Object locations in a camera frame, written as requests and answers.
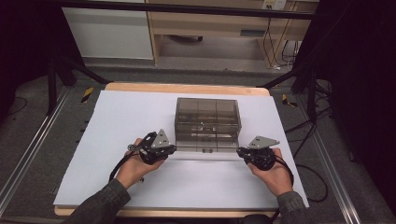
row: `gray carpet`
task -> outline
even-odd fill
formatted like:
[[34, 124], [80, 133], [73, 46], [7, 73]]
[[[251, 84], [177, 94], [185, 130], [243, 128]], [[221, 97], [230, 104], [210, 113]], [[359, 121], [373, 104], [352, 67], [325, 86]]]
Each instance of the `gray carpet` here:
[[[270, 74], [231, 71], [196, 72], [122, 68], [93, 68], [92, 71], [103, 77], [118, 81], [213, 85], [256, 86], [275, 77], [275, 75]], [[60, 116], [35, 156], [25, 178], [8, 205], [4, 217], [59, 218], [53, 212], [52, 203], [55, 195], [52, 191], [61, 184], [68, 163], [71, 161], [78, 145], [78, 140], [83, 135], [81, 130], [87, 126], [99, 91], [104, 88], [104, 85], [97, 84], [87, 77], [81, 75], [77, 75], [77, 77], [77, 85], [71, 90]], [[42, 77], [27, 83], [25, 89], [19, 90], [19, 93], [28, 100], [28, 106], [21, 112], [8, 117], [0, 127], [0, 133], [2, 134], [0, 137], [0, 152], [2, 155], [7, 155], [0, 159], [2, 168], [0, 183], [2, 185], [6, 182], [7, 177], [12, 172], [12, 167], [16, 165], [39, 124], [44, 119], [47, 109], [47, 87], [45, 84], [46, 79]], [[282, 83], [281, 86], [287, 87], [289, 85], [290, 81]], [[94, 87], [94, 92], [88, 103], [82, 104], [80, 100], [87, 87]], [[281, 93], [283, 90], [286, 89], [275, 89], [271, 91], [271, 94], [276, 99], [279, 116], [285, 130], [287, 130], [303, 122], [304, 116], [299, 107], [282, 104]], [[325, 101], [320, 101], [318, 110], [325, 108], [326, 104]], [[306, 127], [290, 133], [288, 139], [302, 139], [307, 131]], [[328, 116], [320, 119], [318, 121], [318, 131], [321, 133], [326, 148], [340, 172], [361, 221], [363, 223], [396, 223], [395, 217], [388, 210], [364, 167], [349, 161], [347, 148], [334, 120]], [[299, 144], [300, 141], [290, 142], [290, 147], [295, 150]], [[315, 169], [327, 181], [312, 139], [305, 143], [296, 158], [296, 162]], [[320, 198], [324, 193], [324, 187], [320, 180], [305, 169], [299, 168], [299, 173], [309, 197]], [[317, 223], [345, 223], [344, 216], [330, 187], [327, 200], [323, 203], [310, 203], [308, 211]]]

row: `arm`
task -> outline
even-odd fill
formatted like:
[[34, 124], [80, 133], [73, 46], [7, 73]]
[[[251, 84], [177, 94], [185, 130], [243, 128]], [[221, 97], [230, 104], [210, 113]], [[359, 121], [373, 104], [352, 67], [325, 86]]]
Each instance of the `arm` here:
[[[274, 153], [282, 158], [279, 148], [274, 148]], [[290, 175], [283, 165], [276, 162], [269, 171], [262, 171], [251, 163], [247, 166], [276, 196], [282, 216], [280, 221], [282, 224], [312, 223], [307, 215], [303, 199], [297, 192], [293, 191]]]
[[64, 223], [113, 223], [119, 210], [131, 200], [127, 189], [163, 162], [148, 165], [138, 155], [132, 156], [121, 166], [115, 179], [85, 200]]

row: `white sheet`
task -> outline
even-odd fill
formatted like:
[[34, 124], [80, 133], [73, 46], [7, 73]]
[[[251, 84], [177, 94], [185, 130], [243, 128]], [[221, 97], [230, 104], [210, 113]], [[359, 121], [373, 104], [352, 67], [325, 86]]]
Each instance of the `white sheet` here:
[[[177, 97], [235, 99], [242, 122], [240, 146], [256, 135], [280, 141], [277, 147], [294, 173], [294, 190], [308, 206], [304, 189], [276, 111], [268, 96], [180, 94], [134, 91], [102, 91], [91, 121], [78, 145], [54, 204], [77, 206], [101, 189], [127, 146], [137, 137], [164, 129], [175, 143]], [[254, 176], [236, 153], [226, 160], [197, 160], [176, 152], [163, 166], [145, 176], [144, 183], [129, 189], [126, 207], [157, 209], [269, 209], [276, 198]]]

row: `gray sleeve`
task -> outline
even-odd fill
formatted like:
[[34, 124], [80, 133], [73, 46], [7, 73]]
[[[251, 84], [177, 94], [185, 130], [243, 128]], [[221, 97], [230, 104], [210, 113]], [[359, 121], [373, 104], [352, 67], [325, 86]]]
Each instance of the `gray sleeve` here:
[[313, 223], [307, 214], [303, 199], [297, 192], [287, 192], [277, 196], [276, 199], [279, 205], [281, 224]]
[[117, 180], [85, 200], [64, 223], [113, 223], [116, 214], [131, 200], [131, 196]]

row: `white cabinet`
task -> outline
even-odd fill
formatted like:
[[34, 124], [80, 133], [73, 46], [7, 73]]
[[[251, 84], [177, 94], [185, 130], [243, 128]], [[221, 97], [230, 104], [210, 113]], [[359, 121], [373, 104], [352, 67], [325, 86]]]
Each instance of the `white cabinet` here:
[[82, 57], [153, 59], [146, 12], [64, 7], [64, 15]]

